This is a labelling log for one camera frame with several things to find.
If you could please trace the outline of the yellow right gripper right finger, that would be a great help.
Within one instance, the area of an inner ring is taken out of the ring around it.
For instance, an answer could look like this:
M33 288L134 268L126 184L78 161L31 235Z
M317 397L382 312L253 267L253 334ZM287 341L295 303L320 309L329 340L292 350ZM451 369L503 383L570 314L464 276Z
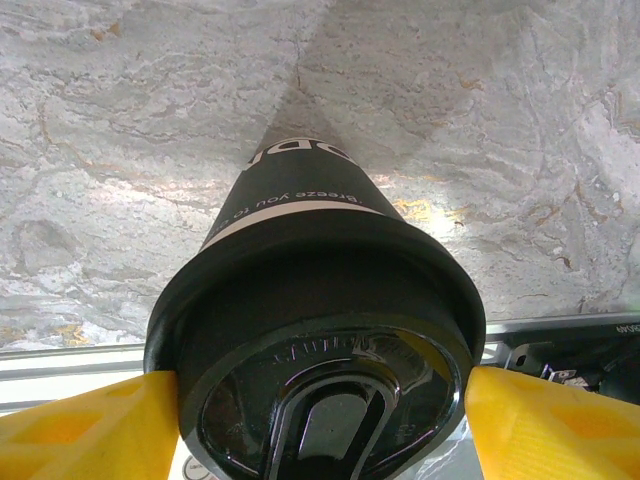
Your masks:
M464 404L485 480L640 480L640 406L495 367Z

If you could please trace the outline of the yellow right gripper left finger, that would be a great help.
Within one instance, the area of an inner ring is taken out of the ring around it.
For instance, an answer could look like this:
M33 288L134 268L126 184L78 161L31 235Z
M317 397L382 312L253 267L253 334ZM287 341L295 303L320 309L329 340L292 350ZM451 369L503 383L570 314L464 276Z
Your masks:
M156 371L0 417L0 480L168 480L177 381Z

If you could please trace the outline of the black paper coffee cup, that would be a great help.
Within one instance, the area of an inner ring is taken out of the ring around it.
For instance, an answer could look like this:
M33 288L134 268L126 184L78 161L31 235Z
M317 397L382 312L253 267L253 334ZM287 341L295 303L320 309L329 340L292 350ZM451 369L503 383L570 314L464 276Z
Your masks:
M327 209L402 218L344 151L314 138L289 138L245 165L199 251L262 221Z

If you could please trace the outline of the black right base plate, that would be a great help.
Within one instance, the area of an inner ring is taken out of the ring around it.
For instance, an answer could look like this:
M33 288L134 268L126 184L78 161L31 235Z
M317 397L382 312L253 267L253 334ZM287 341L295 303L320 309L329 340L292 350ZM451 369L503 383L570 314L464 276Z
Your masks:
M509 333L508 370L640 405L640 315Z

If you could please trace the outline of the black plastic cup lid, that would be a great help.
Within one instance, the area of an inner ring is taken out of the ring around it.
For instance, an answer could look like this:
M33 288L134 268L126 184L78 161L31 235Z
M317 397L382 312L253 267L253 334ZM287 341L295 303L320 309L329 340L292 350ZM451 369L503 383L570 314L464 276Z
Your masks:
M326 210L244 227L169 282L146 371L223 480L393 480L464 415L486 332L465 270L421 230Z

